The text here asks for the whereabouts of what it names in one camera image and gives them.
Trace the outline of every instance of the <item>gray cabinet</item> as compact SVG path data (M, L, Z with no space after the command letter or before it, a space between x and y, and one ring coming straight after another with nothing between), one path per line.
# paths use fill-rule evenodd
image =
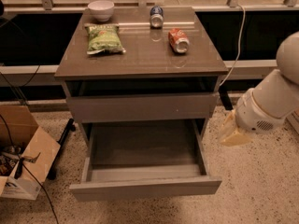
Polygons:
M202 138L225 65L191 8L164 9L150 29L150 8L116 8L125 54L86 54L86 10L55 77L88 146L79 201L213 194L221 184L206 168ZM179 27L184 55L168 44Z

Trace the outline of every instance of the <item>floor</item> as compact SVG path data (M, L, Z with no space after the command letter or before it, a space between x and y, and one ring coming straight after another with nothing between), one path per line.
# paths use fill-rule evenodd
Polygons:
M72 132L59 159L57 178L44 184L59 223L298 223L298 134L287 121L250 144L224 147L217 135L227 114L217 106L203 141L210 173L222 177L219 190L211 196L79 203L69 185L80 180L86 145L78 129ZM71 117L67 111L33 115L56 140ZM36 201L0 199L0 220L5 224L55 223L43 191Z

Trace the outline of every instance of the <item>cabinet top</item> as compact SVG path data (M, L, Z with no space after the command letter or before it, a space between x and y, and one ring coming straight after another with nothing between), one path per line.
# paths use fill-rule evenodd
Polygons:
M115 8L108 23L120 26L123 54L88 55L85 23L99 23L85 10L55 77L60 80L217 76L227 73L221 56L190 7L164 8L162 29L150 28L150 7ZM168 32L180 28L190 40L185 54L169 45Z

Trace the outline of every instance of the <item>soda can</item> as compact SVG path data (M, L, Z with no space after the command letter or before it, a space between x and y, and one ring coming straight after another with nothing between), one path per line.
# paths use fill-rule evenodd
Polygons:
M150 10L150 26L154 28L163 27L164 14L159 6L152 7Z
M168 40L172 49L177 53L186 53L190 45L188 37L179 28L173 28L169 31Z

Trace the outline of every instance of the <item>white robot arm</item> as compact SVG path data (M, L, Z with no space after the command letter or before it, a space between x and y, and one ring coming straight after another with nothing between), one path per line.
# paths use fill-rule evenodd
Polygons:
M285 39L277 52L278 69L238 100L220 132L226 146L250 141L249 133L269 133L299 107L299 32Z

